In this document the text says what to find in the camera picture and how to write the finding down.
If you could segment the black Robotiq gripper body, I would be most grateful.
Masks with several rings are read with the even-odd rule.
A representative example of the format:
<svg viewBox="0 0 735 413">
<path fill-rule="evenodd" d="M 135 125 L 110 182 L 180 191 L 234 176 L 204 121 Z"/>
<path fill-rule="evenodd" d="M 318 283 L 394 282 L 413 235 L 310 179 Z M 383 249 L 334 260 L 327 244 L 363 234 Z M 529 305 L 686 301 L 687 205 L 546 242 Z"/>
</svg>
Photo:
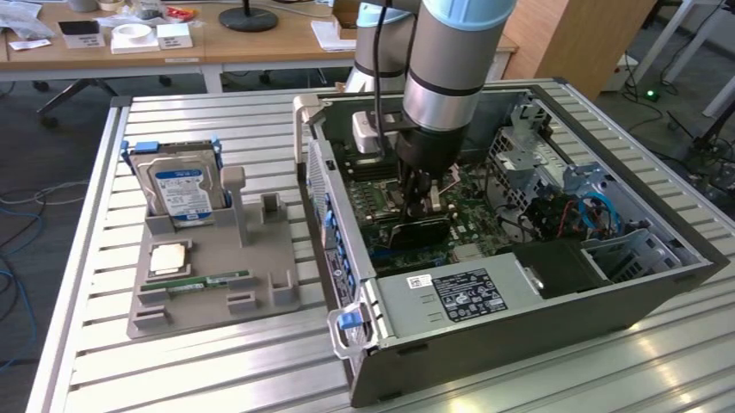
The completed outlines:
<svg viewBox="0 0 735 413">
<path fill-rule="evenodd" d="M 459 157 L 463 141 L 463 128 L 447 132 L 415 128 L 401 132 L 395 151 L 411 169 L 439 179 Z"/>
</svg>

